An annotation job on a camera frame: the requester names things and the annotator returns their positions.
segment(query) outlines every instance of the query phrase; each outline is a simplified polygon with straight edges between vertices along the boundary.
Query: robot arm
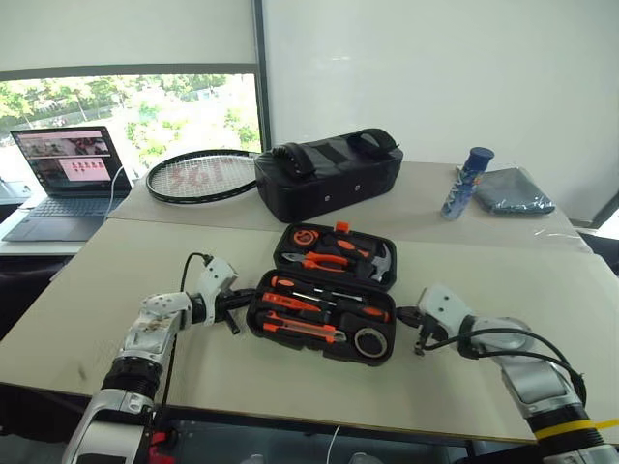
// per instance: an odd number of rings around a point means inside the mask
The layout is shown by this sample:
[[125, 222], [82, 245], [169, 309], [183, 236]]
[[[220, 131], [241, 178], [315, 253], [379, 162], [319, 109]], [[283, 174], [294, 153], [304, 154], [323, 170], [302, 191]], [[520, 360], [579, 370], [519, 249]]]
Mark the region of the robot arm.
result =
[[197, 294], [167, 293], [141, 302], [102, 389], [93, 396], [69, 441], [63, 463], [147, 462], [155, 394], [176, 334], [192, 324], [210, 326], [222, 318], [230, 323], [226, 310], [246, 304], [250, 296], [246, 291], [230, 295], [232, 304], [218, 301], [232, 293], [228, 289], [237, 274], [217, 257], [206, 256], [204, 265]]
[[[456, 294], [443, 285], [426, 289], [418, 306], [412, 312], [400, 313], [400, 319], [405, 324], [421, 328], [415, 345], [415, 353], [420, 356], [427, 350], [447, 344], [441, 341], [450, 342], [449, 339], [456, 337], [456, 348], [463, 357], [492, 357], [501, 368], [503, 382], [516, 407], [542, 449], [544, 463], [619, 463], [614, 447], [604, 443], [585, 413], [582, 404], [585, 398], [576, 394], [555, 363], [533, 358], [540, 356], [531, 352], [535, 335], [522, 333], [530, 333], [524, 323], [512, 318], [476, 317]], [[476, 331], [483, 332], [468, 336]], [[431, 337], [438, 343], [427, 346]], [[532, 357], [514, 355], [514, 351]], [[577, 374], [572, 374], [573, 381], [576, 380], [574, 375]]]

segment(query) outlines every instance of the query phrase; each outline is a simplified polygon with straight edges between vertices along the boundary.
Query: window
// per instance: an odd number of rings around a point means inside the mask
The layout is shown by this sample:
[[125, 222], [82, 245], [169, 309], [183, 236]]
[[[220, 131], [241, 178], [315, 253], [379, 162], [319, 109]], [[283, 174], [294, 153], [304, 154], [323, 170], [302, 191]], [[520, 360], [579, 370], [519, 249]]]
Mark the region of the window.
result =
[[261, 151], [253, 73], [136, 74], [0, 81], [0, 177], [36, 184], [10, 131], [107, 126], [138, 176], [209, 148]]

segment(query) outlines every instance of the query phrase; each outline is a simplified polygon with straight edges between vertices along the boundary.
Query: pliers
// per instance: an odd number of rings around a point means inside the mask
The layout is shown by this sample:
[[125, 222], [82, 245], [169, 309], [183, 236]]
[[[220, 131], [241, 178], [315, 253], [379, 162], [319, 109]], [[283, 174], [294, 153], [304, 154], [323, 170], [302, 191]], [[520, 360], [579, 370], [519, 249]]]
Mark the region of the pliers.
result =
[[333, 263], [346, 267], [350, 262], [343, 256], [335, 256], [334, 254], [318, 254], [310, 251], [306, 254], [300, 253], [282, 253], [281, 257], [288, 261], [299, 262], [306, 269], [321, 269], [323, 271], [330, 271], [332, 273], [343, 273], [343, 268], [329, 268], [322, 266], [320, 263]]

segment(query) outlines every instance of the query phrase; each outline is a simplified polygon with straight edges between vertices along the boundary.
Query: tennis racket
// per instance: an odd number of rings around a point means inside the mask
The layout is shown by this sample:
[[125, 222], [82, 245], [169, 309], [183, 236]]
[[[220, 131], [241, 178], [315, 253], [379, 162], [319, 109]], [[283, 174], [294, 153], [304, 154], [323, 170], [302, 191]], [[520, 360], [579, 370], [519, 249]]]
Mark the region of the tennis racket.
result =
[[198, 204], [220, 201], [255, 187], [253, 157], [241, 150], [201, 150], [157, 164], [146, 177], [160, 201]]

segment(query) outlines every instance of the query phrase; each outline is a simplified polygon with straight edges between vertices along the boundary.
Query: laptop keyboard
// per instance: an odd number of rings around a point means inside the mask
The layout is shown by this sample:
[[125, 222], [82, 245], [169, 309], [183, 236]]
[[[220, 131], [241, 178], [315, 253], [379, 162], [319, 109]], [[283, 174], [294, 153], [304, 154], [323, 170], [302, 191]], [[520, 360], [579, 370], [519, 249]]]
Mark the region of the laptop keyboard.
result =
[[[112, 208], [114, 211], [124, 198], [114, 198]], [[47, 198], [37, 206], [30, 216], [35, 218], [49, 216], [103, 216], [109, 205], [109, 198]]]

